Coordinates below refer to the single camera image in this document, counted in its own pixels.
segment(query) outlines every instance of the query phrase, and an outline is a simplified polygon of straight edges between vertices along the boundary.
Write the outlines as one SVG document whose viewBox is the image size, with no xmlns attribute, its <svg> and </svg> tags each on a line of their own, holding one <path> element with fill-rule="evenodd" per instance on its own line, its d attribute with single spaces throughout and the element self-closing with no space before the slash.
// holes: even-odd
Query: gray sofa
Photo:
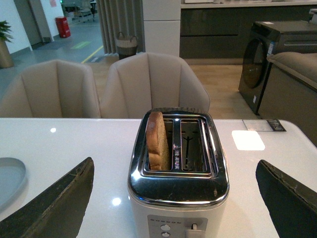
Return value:
<svg viewBox="0 0 317 238">
<path fill-rule="evenodd" d="M 317 146 L 317 54 L 284 52 L 267 60 L 271 71 L 260 116 L 296 124 Z"/>
</svg>

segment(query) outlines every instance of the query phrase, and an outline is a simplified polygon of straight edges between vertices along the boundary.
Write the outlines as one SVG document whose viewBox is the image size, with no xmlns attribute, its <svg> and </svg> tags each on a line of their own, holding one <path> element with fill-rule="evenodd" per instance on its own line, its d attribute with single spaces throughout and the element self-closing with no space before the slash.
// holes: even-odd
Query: dark cabinet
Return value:
<svg viewBox="0 0 317 238">
<path fill-rule="evenodd" d="M 182 9 L 180 56 L 241 59 L 253 22 L 308 21 L 311 8 L 317 5 Z"/>
</svg>

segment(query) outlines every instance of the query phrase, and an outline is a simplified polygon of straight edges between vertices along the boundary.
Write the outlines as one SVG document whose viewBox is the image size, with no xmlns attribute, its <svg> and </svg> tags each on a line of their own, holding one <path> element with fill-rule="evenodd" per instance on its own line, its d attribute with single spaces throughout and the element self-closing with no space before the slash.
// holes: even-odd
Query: toaster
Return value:
<svg viewBox="0 0 317 238">
<path fill-rule="evenodd" d="M 146 128 L 152 111 L 163 114 L 172 161 L 168 171 L 149 166 Z M 229 180 L 211 116 L 184 108 L 147 112 L 135 140 L 128 191 L 138 238 L 216 237 Z"/>
</svg>

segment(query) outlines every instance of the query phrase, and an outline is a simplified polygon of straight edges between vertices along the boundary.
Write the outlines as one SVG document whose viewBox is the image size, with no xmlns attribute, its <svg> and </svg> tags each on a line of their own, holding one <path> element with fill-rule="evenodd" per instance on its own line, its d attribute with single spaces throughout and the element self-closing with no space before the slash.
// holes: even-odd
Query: washing machine door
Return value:
<svg viewBox="0 0 317 238">
<path fill-rule="evenodd" d="M 244 52 L 242 73 L 245 84 L 255 88 L 263 79 L 266 65 L 266 47 L 262 40 L 251 40 Z"/>
</svg>

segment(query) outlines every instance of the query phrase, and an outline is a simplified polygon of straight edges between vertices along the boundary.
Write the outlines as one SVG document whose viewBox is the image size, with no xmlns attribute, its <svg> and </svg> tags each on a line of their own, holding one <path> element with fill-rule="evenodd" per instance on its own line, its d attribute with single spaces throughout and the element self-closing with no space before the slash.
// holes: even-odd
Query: red bin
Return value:
<svg viewBox="0 0 317 238">
<path fill-rule="evenodd" d="M 70 30 L 68 27 L 67 18 L 64 16 L 59 16 L 55 18 L 55 22 L 56 22 L 59 36 L 61 38 L 70 37 Z"/>
</svg>

